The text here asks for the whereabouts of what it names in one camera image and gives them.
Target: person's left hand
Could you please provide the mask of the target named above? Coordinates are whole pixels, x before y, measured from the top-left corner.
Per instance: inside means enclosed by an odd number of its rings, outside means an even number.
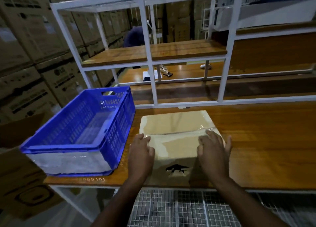
[[[144,134],[135,136],[128,154],[128,178],[132,182],[143,184],[153,169],[155,149],[148,146],[150,136]]]

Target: wall of cardboard boxes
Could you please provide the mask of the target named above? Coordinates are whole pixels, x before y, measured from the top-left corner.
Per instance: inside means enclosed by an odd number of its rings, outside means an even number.
[[[61,1],[0,0],[0,124],[57,112],[87,88],[50,9]],[[94,14],[61,15],[83,60],[104,50]],[[100,16],[109,48],[121,47],[130,30],[127,11]],[[111,70],[87,75],[94,88],[113,78]]]

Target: white label on crate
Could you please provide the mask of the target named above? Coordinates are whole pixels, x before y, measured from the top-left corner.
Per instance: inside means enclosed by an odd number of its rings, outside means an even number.
[[[44,26],[45,26],[48,34],[55,34],[56,33],[53,25],[51,25],[50,23],[44,23]]]
[[[73,30],[78,30],[78,27],[75,23],[71,22],[70,25],[71,25]]]
[[[56,114],[57,112],[59,112],[61,110],[61,107],[59,104],[57,105],[54,105],[52,108],[51,108],[51,111],[52,113]]]
[[[0,37],[5,42],[12,42],[16,41],[16,37],[11,32],[10,28],[8,27],[2,27],[0,28]]]
[[[96,74],[94,74],[94,75],[92,76],[92,79],[93,79],[93,81],[97,81],[97,80],[98,80],[97,75],[96,75]]]
[[[89,26],[90,29],[93,29],[92,22],[88,22],[88,26]]]
[[[83,88],[82,88],[81,85],[78,85],[78,86],[76,87],[76,90],[77,90],[78,93],[81,93],[81,92],[83,91]]]
[[[27,154],[47,174],[101,173],[111,170],[101,152]]]

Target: person's right hand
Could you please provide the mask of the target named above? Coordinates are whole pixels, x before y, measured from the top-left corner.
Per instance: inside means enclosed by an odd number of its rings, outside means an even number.
[[[221,136],[213,131],[206,130],[207,135],[199,136],[200,145],[197,147],[197,156],[204,173],[213,185],[229,178],[229,156],[232,149],[231,136],[224,147]]]

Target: person's hand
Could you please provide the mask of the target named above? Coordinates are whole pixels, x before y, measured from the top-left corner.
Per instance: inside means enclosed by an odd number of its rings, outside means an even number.
[[[152,171],[155,160],[155,149],[147,146],[149,141],[150,136],[136,135],[128,154],[128,178],[141,185]]]
[[[200,145],[197,156],[204,173],[213,185],[229,178],[229,156],[232,149],[231,137],[224,147],[223,139],[213,131],[206,130],[207,135],[199,136]]]

